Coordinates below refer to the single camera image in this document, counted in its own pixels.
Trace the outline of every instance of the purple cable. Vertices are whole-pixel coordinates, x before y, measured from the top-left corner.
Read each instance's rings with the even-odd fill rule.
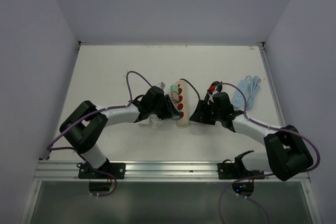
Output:
[[[128,88],[128,91],[129,91],[129,94],[130,94],[130,102],[129,102],[129,104],[128,105],[120,105],[120,106],[110,106],[110,107],[107,107],[107,109],[106,108],[103,108],[103,109],[100,109],[100,110],[96,110],[96,111],[93,111],[93,112],[91,112],[91,113],[89,113],[89,114],[87,114],[87,115],[85,115],[85,116],[82,116],[80,119],[78,119],[75,123],[73,123],[70,127],[68,127],[68,128],[66,128],[62,133],[60,133],[48,146],[47,146],[47,150],[49,150],[49,151],[59,151],[59,150],[75,150],[73,147],[56,147],[56,148],[52,148],[52,146],[58,141],[58,140],[60,140],[60,138],[61,137],[63,137],[65,134],[67,134],[73,127],[75,127],[76,125],[78,125],[79,123],[81,123],[83,120],[85,120],[85,119],[87,119],[87,118],[89,118],[89,117],[91,117],[91,116],[93,116],[93,115],[95,115],[95,114],[98,114],[98,113],[100,113],[100,112],[103,112],[103,111],[107,111],[107,110],[112,110],[112,109],[123,109],[123,108],[126,108],[126,107],[128,107],[131,103],[132,103],[132,91],[131,91],[131,87],[130,87],[130,84],[129,84],[129,81],[128,81],[128,75],[130,74],[130,73],[135,73],[135,74],[137,74],[138,76],[140,76],[145,82],[147,82],[148,83],[148,85],[149,86],[152,86],[148,81],[147,81],[147,79],[144,77],[144,76],[142,76],[141,74],[139,74],[138,72],[135,72],[135,71],[128,71],[127,72],[127,74],[126,74],[126,83],[127,83],[127,88]],[[110,178],[112,178],[113,180],[114,180],[114,187],[113,187],[113,190],[112,191],[110,191],[110,192],[108,192],[107,194],[101,194],[101,195],[99,195],[99,194],[96,194],[96,196],[98,196],[98,197],[105,197],[105,196],[109,196],[109,195],[111,195],[114,191],[115,191],[115,189],[116,189],[116,187],[117,187],[117,180],[116,180],[116,178],[112,175],[112,174],[108,174],[108,173],[105,173],[105,172],[102,172],[102,171],[100,171],[100,170],[97,170],[97,169],[95,169],[95,168],[93,168],[92,166],[91,166],[91,164],[87,161],[87,160],[85,160],[85,158],[82,156],[82,155],[80,155],[80,154],[78,154],[84,161],[86,161],[86,163],[88,164],[88,166],[94,171],[94,172],[96,172],[96,173],[99,173],[99,174],[103,174],[103,175],[106,175],[106,176],[109,176]]]
[[[129,105],[131,105],[131,104],[132,104],[132,101],[133,101],[132,91],[131,91],[131,86],[130,86],[130,83],[129,83],[129,81],[128,81],[128,75],[129,75],[130,73],[135,73],[135,74],[137,74],[137,75],[140,76],[145,82],[147,82],[147,84],[148,84],[150,87],[152,86],[152,85],[150,84],[150,82],[147,81],[147,79],[146,79],[144,76],[142,76],[141,74],[139,74],[138,72],[135,72],[135,71],[133,71],[133,70],[128,71],[127,74],[126,74],[126,84],[127,84],[128,92],[129,92],[129,94],[130,94],[130,102],[129,102],[129,104],[127,105],[127,107],[128,107]]]
[[[224,193],[226,192],[226,190],[231,185],[233,185],[234,183],[243,181],[243,180],[247,180],[247,179],[265,178],[265,177],[269,177],[269,176],[272,176],[272,175],[274,175],[274,174],[270,173],[270,174],[256,175],[256,176],[250,176],[250,177],[246,177],[246,178],[240,178],[240,179],[237,179],[237,180],[231,182],[228,186],[226,186],[224,188],[224,190],[220,193],[220,196],[219,196],[219,199],[218,199],[218,212],[219,212],[219,217],[221,218],[220,220],[222,221],[222,223],[226,224],[226,222],[224,220],[224,217],[223,217],[223,214],[222,214],[222,199],[223,199]],[[270,219],[269,213],[267,212],[266,208],[264,206],[262,206],[259,202],[257,202],[255,199],[251,199],[250,197],[247,197],[247,199],[250,200],[250,201],[252,201],[252,202],[254,202],[255,204],[257,204],[265,212],[265,214],[267,216],[267,222],[268,222],[268,224],[270,224],[271,223],[271,219]]]
[[[103,108],[103,109],[100,109],[100,110],[96,110],[96,111],[93,111],[85,116],[82,116],[80,119],[78,119],[75,123],[73,123],[70,127],[66,128],[62,133],[60,133],[58,136],[56,136],[56,138],[47,146],[47,150],[48,151],[52,151],[51,150],[51,147],[61,138],[63,137],[65,134],[67,134],[73,127],[75,127],[76,125],[80,124],[83,120],[95,115],[95,114],[98,114],[100,112],[103,112],[105,110],[112,110],[112,109],[123,109],[123,108],[126,108],[125,105],[120,105],[120,106],[110,106],[110,107],[107,107],[106,108]]]
[[[296,135],[304,140],[306,140],[310,145],[311,147],[314,149],[314,151],[316,152],[316,156],[317,156],[317,160],[316,160],[316,163],[305,170],[305,172],[310,172],[314,169],[316,169],[320,162],[321,162],[321,156],[320,156],[320,152],[319,150],[317,149],[317,147],[312,143],[311,140],[309,140],[307,137],[305,137],[304,135],[300,134],[300,133],[297,133],[295,131],[290,131],[290,130],[286,130],[286,129],[281,129],[281,128],[277,128],[277,127],[271,127],[271,126],[268,126],[268,125],[265,125],[263,123],[260,123],[260,122],[257,122],[253,119],[250,119],[248,116],[247,116],[247,112],[246,112],[246,109],[247,109],[247,101],[246,101],[246,97],[244,95],[244,93],[239,89],[237,88],[235,85],[231,84],[231,83],[227,83],[227,82],[221,82],[217,85],[214,85],[214,87],[217,87],[219,85],[228,85],[228,86],[231,86],[233,88],[235,88],[236,90],[238,90],[239,93],[241,93],[241,95],[243,96],[243,99],[244,99],[244,116],[247,120],[261,126],[261,127],[264,127],[264,128],[267,128],[267,129],[271,129],[271,130],[274,130],[274,131],[282,131],[282,132],[286,132],[286,133],[290,133],[290,134],[293,134],[293,135]],[[224,217],[223,217],[223,214],[222,214],[222,198],[223,198],[223,195],[224,193],[226,192],[226,190],[231,186],[233,185],[234,183],[237,183],[237,182],[240,182],[240,181],[243,181],[243,180],[247,180],[247,179],[257,179],[257,178],[265,178],[265,177],[269,177],[269,176],[272,176],[274,175],[273,173],[270,173],[270,174],[266,174],[266,175],[256,175],[256,176],[250,176],[250,177],[246,177],[246,178],[240,178],[240,179],[237,179],[233,182],[231,182],[227,187],[224,188],[224,190],[221,192],[220,196],[219,196],[219,200],[218,200],[218,212],[219,212],[219,216],[221,218],[221,221],[223,224],[226,224],[225,220],[224,220]],[[270,220],[270,216],[269,216],[269,213],[267,212],[267,210],[259,203],[257,202],[256,200],[252,199],[252,198],[247,198],[248,200],[254,202],[255,204],[257,204],[266,214],[267,216],[267,221],[268,223],[270,224],[271,223],[271,220]]]
[[[290,130],[286,130],[286,129],[281,129],[281,128],[277,128],[277,127],[268,126],[268,125],[265,125],[265,124],[263,124],[263,123],[257,122],[257,121],[255,121],[255,120],[253,120],[253,119],[250,119],[250,118],[247,116],[247,112],[246,112],[246,109],[247,109],[247,101],[246,101],[246,97],[245,97],[244,93],[243,93],[239,88],[237,88],[236,86],[234,86],[234,85],[231,84],[231,83],[221,82],[220,84],[217,84],[217,85],[215,85],[214,87],[217,87],[217,86],[219,86],[219,85],[229,85],[229,86],[235,88],[236,90],[238,90],[238,92],[242,94],[243,99],[244,99],[244,116],[245,116],[245,118],[246,118],[247,120],[249,120],[250,122],[253,122],[254,124],[257,124],[257,125],[259,125],[259,126],[261,126],[261,127],[264,127],[264,128],[270,129],[270,130],[281,131],[281,132],[286,132],[286,133],[293,134],[293,135],[295,135],[295,136],[298,136],[298,137],[300,137],[300,138],[306,140],[307,143],[309,143],[309,144],[311,145],[311,147],[312,147],[312,148],[314,149],[314,151],[316,152],[316,163],[315,163],[312,167],[310,167],[310,168],[308,168],[307,170],[305,170],[304,172],[311,172],[312,170],[315,170],[315,169],[320,165],[320,162],[321,162],[321,155],[320,155],[320,152],[319,152],[319,150],[317,149],[317,147],[313,144],[313,142],[312,142],[310,139],[308,139],[306,136],[304,136],[304,135],[302,135],[302,134],[300,134],[300,133],[298,133],[298,132],[290,131]]]

